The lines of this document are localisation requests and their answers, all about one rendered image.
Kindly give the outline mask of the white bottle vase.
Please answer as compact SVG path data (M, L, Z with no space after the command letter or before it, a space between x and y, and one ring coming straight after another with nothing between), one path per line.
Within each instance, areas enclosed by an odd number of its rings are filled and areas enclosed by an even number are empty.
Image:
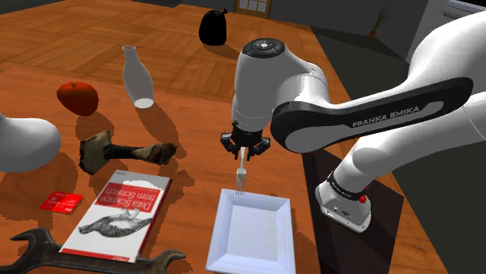
M136 47L122 47L125 55L123 66L123 83L130 100L136 108L146 109L154 104L153 80L139 60Z

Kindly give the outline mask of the white square plate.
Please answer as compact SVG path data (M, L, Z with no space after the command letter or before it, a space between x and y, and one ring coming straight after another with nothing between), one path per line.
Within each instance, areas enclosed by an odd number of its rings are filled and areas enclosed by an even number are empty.
M220 274L296 274L291 201L223 188L206 270Z

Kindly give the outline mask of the red card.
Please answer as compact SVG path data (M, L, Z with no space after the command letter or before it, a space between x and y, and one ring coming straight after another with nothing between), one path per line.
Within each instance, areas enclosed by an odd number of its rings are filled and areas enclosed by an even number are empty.
M82 195L54 191L40 205L40 209L70 214L83 199Z

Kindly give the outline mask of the large white rounded object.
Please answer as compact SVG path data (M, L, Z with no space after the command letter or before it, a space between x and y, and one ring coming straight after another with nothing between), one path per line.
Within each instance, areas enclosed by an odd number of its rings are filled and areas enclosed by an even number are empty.
M18 173L49 163L58 153L61 136L49 121L7 118L0 113L0 171Z

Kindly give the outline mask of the dark metal wrench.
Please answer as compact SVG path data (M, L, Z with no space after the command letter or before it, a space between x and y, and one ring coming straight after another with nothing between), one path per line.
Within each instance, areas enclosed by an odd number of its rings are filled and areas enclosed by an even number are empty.
M25 231L10 240L28 241L28 247L11 265L0 265L0 274L27 274L42 266L104 274L166 274L172 261L185 258L184 253L174 249L168 249L155 258L137 258L134 263L60 253L62 245L56 243L45 228Z

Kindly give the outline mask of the wooden door with window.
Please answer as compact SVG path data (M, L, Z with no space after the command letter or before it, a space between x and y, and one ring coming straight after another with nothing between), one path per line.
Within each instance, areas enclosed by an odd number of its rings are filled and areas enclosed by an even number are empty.
M271 5L272 0L234 0L234 12L268 19Z

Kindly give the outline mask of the silver fork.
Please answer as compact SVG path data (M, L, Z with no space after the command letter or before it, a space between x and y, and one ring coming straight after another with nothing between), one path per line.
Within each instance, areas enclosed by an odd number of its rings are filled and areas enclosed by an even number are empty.
M245 153L246 153L246 148L241 147L240 149L240 165L237 169L236 173L236 194L237 195L243 195L244 194L244 188L245 188L245 179L246 179L246 169L244 167L245 163Z

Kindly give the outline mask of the red apple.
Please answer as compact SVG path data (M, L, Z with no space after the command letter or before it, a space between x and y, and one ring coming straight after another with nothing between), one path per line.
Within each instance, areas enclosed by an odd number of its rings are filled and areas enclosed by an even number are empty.
M90 116L99 103L97 91L83 82L62 84L57 90L57 98L66 109L79 116Z

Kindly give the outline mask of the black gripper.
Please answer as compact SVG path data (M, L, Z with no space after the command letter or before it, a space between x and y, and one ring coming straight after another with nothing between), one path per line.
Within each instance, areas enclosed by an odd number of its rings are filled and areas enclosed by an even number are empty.
M249 149L249 157L252 157L261 155L270 147L270 139L262 137L262 130L257 132L244 131L238 127L237 121L233 121L232 125L232 132L223 132L220 137L220 142L226 151L234 152L236 145L239 147L251 147Z

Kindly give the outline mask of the white and red book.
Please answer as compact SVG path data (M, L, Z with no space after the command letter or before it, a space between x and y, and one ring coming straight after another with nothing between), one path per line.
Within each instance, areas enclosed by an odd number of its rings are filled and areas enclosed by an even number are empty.
M60 252L133 263L170 186L169 177L116 170Z

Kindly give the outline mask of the dark robot stand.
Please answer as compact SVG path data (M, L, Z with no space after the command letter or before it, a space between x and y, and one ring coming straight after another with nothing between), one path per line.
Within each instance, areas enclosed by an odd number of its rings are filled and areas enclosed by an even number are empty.
M325 216L315 197L315 188L340 158L321 149L304 154L302 160L321 274L389 274L403 196L378 181L371 182L371 224L356 233Z

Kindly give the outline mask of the rusty old hammer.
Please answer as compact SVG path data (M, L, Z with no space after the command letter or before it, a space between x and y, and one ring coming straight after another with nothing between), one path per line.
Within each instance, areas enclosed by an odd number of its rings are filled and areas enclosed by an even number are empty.
M94 175L112 159L134 159L163 165L170 161L176 150L177 146L172 143L157 143L144 147L115 145L111 142L111 133L103 131L80 142L79 167Z

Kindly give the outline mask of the potted plant with twigs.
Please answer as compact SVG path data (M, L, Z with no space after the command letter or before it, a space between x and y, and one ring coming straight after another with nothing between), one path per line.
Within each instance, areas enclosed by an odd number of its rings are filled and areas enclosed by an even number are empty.
M368 34L368 39L372 39L377 32L377 29L388 19L392 17L393 6L395 0L384 0L379 7L378 15L372 24L372 28Z

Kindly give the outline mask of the black garbage bag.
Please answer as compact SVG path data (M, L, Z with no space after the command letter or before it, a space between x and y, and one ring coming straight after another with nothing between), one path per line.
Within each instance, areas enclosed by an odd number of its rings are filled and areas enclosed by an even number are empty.
M221 46L227 41L227 10L210 10L201 19L199 39L209 46Z

